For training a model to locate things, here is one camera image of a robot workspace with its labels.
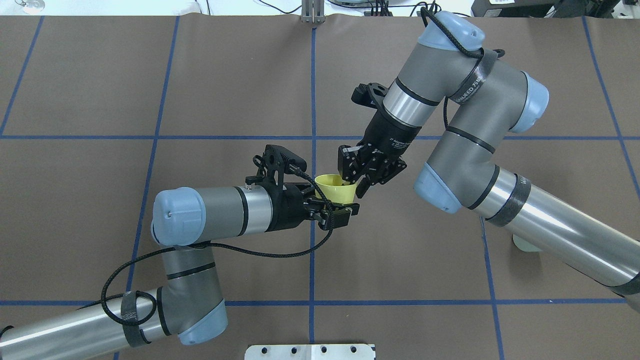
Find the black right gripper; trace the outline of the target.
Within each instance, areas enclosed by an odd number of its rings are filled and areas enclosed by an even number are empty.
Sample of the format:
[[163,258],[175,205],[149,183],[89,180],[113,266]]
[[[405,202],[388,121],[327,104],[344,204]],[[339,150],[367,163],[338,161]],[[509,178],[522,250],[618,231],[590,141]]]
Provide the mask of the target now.
[[[396,120],[386,110],[378,109],[368,124],[361,145],[340,145],[337,169],[343,183],[356,183],[356,196],[361,199],[370,187],[390,182],[407,168],[403,153],[409,148],[421,126],[409,126]],[[371,157],[371,148],[387,157]]]

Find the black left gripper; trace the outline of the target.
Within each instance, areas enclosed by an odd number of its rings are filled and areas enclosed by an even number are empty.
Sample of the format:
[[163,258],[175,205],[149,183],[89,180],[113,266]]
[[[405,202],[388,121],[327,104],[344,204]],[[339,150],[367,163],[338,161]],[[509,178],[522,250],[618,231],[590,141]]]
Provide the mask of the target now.
[[329,203],[321,199],[317,189],[308,182],[286,182],[270,186],[272,219],[270,231],[288,230],[298,227],[302,221],[315,220],[318,227],[342,228],[349,224],[350,217],[359,214],[359,203]]

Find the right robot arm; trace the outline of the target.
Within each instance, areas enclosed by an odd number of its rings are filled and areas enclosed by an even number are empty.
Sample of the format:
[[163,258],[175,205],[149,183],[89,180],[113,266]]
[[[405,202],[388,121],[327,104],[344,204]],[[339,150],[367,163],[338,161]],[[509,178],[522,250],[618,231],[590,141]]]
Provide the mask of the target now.
[[374,109],[356,145],[342,145],[337,170],[362,198],[406,169],[404,153],[435,110],[456,105],[413,189],[448,214],[466,208],[596,281],[639,310],[637,239],[599,221],[521,173],[496,153],[509,134],[540,120],[549,90],[486,47],[485,33],[461,16],[421,9],[423,31],[389,85],[359,84],[352,102]]

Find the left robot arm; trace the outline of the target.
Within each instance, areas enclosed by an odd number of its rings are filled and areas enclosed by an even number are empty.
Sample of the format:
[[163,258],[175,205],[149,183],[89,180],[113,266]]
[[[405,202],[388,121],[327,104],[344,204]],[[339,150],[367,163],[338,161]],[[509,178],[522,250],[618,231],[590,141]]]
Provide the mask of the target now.
[[[226,299],[214,248],[266,258],[296,258],[318,249],[266,253],[223,240],[289,230],[316,221],[328,235],[358,214],[354,197],[341,199],[309,183],[233,187],[179,187],[160,192],[153,203],[151,237],[156,251],[121,265],[91,305],[30,325],[8,326],[1,335],[3,360],[93,360],[176,336],[195,346],[227,328]],[[116,276],[160,258],[165,283],[149,290],[110,294]]]

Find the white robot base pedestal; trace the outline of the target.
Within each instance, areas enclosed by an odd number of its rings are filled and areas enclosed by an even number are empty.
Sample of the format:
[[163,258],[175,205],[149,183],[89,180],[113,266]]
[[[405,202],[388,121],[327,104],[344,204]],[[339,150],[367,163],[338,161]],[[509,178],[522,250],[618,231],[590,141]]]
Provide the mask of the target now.
[[365,343],[251,345],[245,360],[375,360],[375,346]]

